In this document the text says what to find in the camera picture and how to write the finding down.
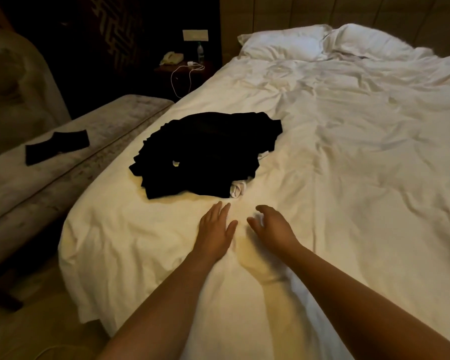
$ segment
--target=black clothing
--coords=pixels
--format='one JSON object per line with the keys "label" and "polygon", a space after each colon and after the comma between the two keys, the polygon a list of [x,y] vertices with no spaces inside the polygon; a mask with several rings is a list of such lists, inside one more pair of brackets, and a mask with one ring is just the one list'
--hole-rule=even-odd
{"label": "black clothing", "polygon": [[232,181],[255,177],[258,154],[273,151],[281,133],[264,112],[192,114],[145,140],[130,170],[149,199],[182,191],[228,198]]}
{"label": "black clothing", "polygon": [[46,141],[25,145],[25,164],[32,166],[56,156],[90,146],[87,130],[76,132],[54,132]]}

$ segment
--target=person's right hand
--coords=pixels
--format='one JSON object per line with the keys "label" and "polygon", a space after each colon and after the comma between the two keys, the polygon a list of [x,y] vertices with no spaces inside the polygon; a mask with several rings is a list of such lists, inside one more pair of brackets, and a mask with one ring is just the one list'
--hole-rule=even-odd
{"label": "person's right hand", "polygon": [[256,209],[263,213],[263,226],[256,218],[249,217],[246,220],[268,250],[281,257],[297,248],[297,245],[300,246],[290,224],[280,212],[263,204],[258,205]]}

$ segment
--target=person's left hand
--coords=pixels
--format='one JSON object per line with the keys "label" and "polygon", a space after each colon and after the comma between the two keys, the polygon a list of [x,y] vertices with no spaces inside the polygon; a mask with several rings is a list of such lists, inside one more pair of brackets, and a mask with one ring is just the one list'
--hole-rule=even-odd
{"label": "person's left hand", "polygon": [[239,223],[234,220],[226,228],[230,204],[227,203],[222,210],[221,208],[222,201],[214,204],[203,215],[198,225],[197,240],[192,250],[202,258],[213,260],[213,263],[220,260],[227,252]]}

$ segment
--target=white bed sheet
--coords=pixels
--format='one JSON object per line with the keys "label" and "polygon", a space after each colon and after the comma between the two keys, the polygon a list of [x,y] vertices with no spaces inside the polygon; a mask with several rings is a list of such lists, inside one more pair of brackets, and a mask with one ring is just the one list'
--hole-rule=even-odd
{"label": "white bed sheet", "polygon": [[191,250],[218,198],[147,200],[128,166],[163,124],[205,111],[265,111],[283,133],[245,194],[229,200],[239,226],[204,285],[183,359],[351,358],[305,287],[247,229],[257,204],[280,210],[302,244],[450,339],[450,57],[232,60],[135,139],[70,211],[60,266],[81,321],[100,319],[114,334]]}

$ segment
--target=forearm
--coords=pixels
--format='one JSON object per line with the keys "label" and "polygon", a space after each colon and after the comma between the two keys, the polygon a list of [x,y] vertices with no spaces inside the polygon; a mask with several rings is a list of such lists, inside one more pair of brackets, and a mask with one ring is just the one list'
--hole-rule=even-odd
{"label": "forearm", "polygon": [[190,253],[124,323],[100,359],[178,359],[212,266]]}
{"label": "forearm", "polygon": [[281,255],[356,360],[450,359],[450,342],[385,297],[298,245]]}

